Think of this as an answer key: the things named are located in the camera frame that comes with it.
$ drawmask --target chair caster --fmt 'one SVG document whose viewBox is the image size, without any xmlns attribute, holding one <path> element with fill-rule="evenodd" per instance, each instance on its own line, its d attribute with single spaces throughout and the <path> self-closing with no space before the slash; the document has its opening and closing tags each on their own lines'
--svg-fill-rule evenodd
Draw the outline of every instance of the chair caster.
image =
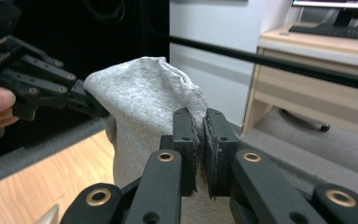
<svg viewBox="0 0 358 224">
<path fill-rule="evenodd" d="M 321 130 L 321 132 L 326 133 L 327 131 L 330 130 L 330 125 L 328 125 L 328 124 L 322 125 L 320 130 Z"/>
</svg>

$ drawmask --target folded cloth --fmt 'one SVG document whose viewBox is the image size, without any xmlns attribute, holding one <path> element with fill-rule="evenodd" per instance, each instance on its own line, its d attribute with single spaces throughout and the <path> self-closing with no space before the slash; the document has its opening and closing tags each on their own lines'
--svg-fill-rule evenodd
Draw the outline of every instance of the folded cloth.
<svg viewBox="0 0 358 224">
<path fill-rule="evenodd" d="M 142 175 L 160 137 L 172 134 L 175 110 L 187 107 L 196 133 L 203 133 L 207 103 L 200 88 L 164 58 L 106 68 L 88 76 L 84 87 L 110 112 L 103 125 L 115 148 L 114 179 L 120 188 Z M 182 223 L 234 223 L 228 199 L 209 198 L 203 172 L 197 173 L 197 188 L 182 200 Z"/>
</svg>

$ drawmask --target keyboard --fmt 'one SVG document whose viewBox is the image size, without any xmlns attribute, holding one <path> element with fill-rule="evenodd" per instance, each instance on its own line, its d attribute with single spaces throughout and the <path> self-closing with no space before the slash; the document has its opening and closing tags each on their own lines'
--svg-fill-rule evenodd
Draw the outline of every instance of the keyboard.
<svg viewBox="0 0 358 224">
<path fill-rule="evenodd" d="M 330 24 L 319 24 L 315 27 L 294 25 L 289 29 L 289 32 L 358 39 L 358 27 L 334 26 Z"/>
</svg>

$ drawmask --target wooden surface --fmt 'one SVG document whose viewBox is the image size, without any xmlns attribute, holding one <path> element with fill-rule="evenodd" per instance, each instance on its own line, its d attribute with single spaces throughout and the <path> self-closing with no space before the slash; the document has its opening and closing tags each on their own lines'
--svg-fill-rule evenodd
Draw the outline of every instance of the wooden surface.
<svg viewBox="0 0 358 224">
<path fill-rule="evenodd" d="M 0 181 L 0 223 L 35 223 L 54 204 L 60 219 L 77 194 L 113 183 L 114 149 L 105 132 L 77 143 Z"/>
<path fill-rule="evenodd" d="M 261 35 L 258 53 L 358 76 L 358 40 L 287 35 L 289 27 Z M 272 105 L 358 133 L 357 89 L 257 65 L 242 133 L 247 134 Z"/>
</svg>

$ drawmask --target monitor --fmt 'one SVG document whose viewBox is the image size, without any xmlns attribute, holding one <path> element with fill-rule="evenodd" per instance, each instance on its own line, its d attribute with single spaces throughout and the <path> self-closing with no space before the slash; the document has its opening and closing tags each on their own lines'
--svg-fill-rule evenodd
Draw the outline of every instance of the monitor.
<svg viewBox="0 0 358 224">
<path fill-rule="evenodd" d="M 338 8 L 334 25 L 349 26 L 352 19 L 358 19 L 358 1 L 347 0 L 293 0 L 294 7 L 329 7 Z"/>
</svg>

